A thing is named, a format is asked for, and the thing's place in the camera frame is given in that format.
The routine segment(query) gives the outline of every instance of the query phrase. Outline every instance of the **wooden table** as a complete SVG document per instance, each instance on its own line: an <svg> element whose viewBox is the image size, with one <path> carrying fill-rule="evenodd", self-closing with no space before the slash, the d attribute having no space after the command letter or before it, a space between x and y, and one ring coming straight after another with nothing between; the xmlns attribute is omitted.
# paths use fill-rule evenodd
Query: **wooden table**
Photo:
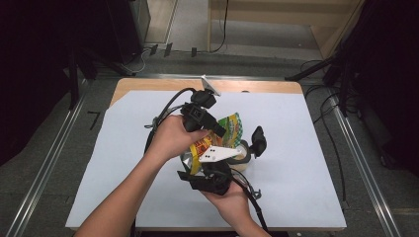
<svg viewBox="0 0 419 237"><path fill-rule="evenodd" d="M226 0L209 0L208 51L211 21L224 20ZM323 58L329 57L344 34L358 21L364 0L229 0L228 21L310 26Z"/></svg>
<svg viewBox="0 0 419 237"><path fill-rule="evenodd" d="M209 109L215 118L239 112L242 139L262 125L268 148L244 175L255 189L271 231L339 231L346 227L300 86L296 82L210 80L221 91ZM107 110L66 227L77 229L126 177L143 152L144 128L175 94L202 89L193 79L122 79ZM191 95L182 95L177 104ZM179 160L161 169L136 218L143 231L232 230L199 192L177 177ZM253 218L258 221L253 207Z"/></svg>

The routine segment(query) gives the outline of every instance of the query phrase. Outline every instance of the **wooden desk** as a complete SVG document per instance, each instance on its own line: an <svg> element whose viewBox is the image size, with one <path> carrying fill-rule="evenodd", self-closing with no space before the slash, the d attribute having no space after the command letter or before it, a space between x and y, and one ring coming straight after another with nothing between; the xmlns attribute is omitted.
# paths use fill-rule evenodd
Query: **wooden desk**
<svg viewBox="0 0 419 237"><path fill-rule="evenodd" d="M208 51L211 21L224 20L226 0L209 0ZM358 21L364 0L229 0L228 21L310 26L323 58Z"/></svg>
<svg viewBox="0 0 419 237"><path fill-rule="evenodd" d="M252 159L244 175L255 189L272 231L338 231L346 227L324 156L301 89L296 82L211 80L222 92L209 110L215 118L239 112L242 138L250 141L262 125L268 148ZM126 177L142 156L144 128L175 92L202 89L192 79L122 79L107 110L66 227L78 228L89 213ZM183 94L174 106L190 100ZM144 231L232 230L200 192L177 176L181 162L161 169L136 218ZM258 221L253 207L253 218Z"/></svg>

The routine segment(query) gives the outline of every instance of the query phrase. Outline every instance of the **person's left hand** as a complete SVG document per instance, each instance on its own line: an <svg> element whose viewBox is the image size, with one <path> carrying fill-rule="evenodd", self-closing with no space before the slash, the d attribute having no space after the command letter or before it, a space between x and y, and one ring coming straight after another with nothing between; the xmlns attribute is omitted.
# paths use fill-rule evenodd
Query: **person's left hand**
<svg viewBox="0 0 419 237"><path fill-rule="evenodd" d="M169 116L158 126L146 154L157 155L168 161L185 152L208 133L204 129L188 132L183 126L182 116Z"/></svg>

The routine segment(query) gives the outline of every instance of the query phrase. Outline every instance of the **human arm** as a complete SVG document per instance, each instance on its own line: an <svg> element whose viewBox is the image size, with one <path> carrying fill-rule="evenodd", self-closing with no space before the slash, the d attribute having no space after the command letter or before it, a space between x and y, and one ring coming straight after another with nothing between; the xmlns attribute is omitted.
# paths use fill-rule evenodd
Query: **human arm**
<svg viewBox="0 0 419 237"><path fill-rule="evenodd" d="M206 130L187 132L180 116L164 120L142 159L87 217L75 236L126 236L161 167L207 134Z"/></svg>
<svg viewBox="0 0 419 237"><path fill-rule="evenodd" d="M241 187L234 182L231 182L230 188L223 196L207 192L202 193L215 205L221 217L241 237L271 236L252 219L248 198Z"/></svg>

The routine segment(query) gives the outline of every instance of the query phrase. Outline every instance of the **white tabletop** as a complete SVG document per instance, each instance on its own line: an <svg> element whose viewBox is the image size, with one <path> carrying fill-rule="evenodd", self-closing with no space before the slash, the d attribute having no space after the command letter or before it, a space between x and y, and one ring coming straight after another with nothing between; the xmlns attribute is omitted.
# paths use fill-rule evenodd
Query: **white tabletop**
<svg viewBox="0 0 419 237"><path fill-rule="evenodd" d="M141 158L149 129L176 92L131 91L105 115L92 158L66 227L78 228L91 211L126 177ZM191 93L173 105L189 102ZM266 151L244 175L256 190L271 230L336 231L346 222L302 94L223 93L209 112L217 119L240 114L242 139L251 142L258 125ZM137 215L143 230L228 230L227 223L200 192L181 181L179 158L160 171ZM258 220L253 206L250 207Z"/></svg>

